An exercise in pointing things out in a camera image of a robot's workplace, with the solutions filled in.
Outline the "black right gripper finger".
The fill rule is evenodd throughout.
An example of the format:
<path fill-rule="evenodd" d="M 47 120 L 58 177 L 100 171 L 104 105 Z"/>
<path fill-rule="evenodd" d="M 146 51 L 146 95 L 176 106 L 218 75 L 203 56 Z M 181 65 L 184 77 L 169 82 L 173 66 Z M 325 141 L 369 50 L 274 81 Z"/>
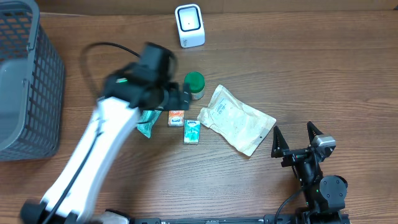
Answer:
<path fill-rule="evenodd" d="M 311 146 L 319 146 L 323 133 L 311 121 L 307 123 L 307 131 Z"/>
<path fill-rule="evenodd" d="M 286 143 L 278 126 L 274 126 L 273 133 L 274 135 L 271 149 L 271 157 L 283 157 L 284 154 L 289 151 L 289 146 Z"/>

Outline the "orange snack packet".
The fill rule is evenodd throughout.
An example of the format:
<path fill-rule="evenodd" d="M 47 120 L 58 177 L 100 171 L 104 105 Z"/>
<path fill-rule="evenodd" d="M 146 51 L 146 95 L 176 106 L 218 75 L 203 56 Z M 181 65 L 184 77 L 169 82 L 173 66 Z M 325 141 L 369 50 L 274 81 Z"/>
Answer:
<path fill-rule="evenodd" d="M 184 110 L 170 110 L 168 117 L 168 126 L 170 127 L 182 127 L 184 125 Z"/>

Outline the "green round lid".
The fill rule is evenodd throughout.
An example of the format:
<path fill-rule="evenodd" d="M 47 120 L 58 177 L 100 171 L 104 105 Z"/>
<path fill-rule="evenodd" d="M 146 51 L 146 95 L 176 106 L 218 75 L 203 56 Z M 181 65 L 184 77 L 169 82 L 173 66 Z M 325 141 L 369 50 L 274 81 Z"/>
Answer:
<path fill-rule="evenodd" d="M 199 100 L 204 96 L 205 78 L 200 72 L 186 74 L 184 82 L 189 84 L 193 100 Z"/>

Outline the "teal snack packet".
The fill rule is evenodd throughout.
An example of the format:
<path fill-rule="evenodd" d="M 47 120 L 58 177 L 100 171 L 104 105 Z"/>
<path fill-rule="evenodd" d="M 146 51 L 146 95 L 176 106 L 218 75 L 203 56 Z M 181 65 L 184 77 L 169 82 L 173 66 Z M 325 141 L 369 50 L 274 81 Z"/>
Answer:
<path fill-rule="evenodd" d="M 144 110 L 137 124 L 137 130 L 141 132 L 145 137 L 150 139 L 152 134 L 152 128 L 161 113 L 162 111 L 159 110 Z"/>

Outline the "white pouch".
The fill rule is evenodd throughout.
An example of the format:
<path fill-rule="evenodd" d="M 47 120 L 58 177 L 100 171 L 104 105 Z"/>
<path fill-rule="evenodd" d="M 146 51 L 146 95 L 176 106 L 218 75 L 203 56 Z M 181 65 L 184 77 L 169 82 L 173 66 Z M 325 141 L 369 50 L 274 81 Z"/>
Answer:
<path fill-rule="evenodd" d="M 275 118 L 239 101 L 223 85 L 217 86 L 197 120 L 249 157 L 276 123 Z"/>

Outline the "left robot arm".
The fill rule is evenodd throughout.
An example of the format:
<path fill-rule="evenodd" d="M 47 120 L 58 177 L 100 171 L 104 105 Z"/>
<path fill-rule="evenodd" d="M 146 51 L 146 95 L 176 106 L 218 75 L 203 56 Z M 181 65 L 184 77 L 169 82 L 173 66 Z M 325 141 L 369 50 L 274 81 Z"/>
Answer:
<path fill-rule="evenodd" d="M 142 112 L 189 109 L 189 85 L 172 81 L 176 69 L 172 51 L 148 42 L 138 61 L 107 76 L 70 160 L 39 203 L 23 204 L 22 222 L 89 222 L 103 181 Z"/>

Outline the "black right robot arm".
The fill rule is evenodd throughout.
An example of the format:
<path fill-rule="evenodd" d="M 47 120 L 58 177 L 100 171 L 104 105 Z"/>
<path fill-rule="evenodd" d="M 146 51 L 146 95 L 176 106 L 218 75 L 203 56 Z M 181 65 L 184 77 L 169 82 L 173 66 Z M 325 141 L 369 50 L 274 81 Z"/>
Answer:
<path fill-rule="evenodd" d="M 290 150 L 278 126 L 273 128 L 271 157 L 281 158 L 282 167 L 291 167 L 300 182 L 300 189 L 286 199 L 269 221 L 278 223 L 349 223 L 349 216 L 341 214 L 345 208 L 348 183 L 339 175 L 324 176 L 320 163 L 336 147 L 330 134 L 322 133 L 312 122 L 307 123 L 309 145 Z M 300 194 L 306 206 L 297 208 L 293 215 L 282 216 L 282 209 Z"/>

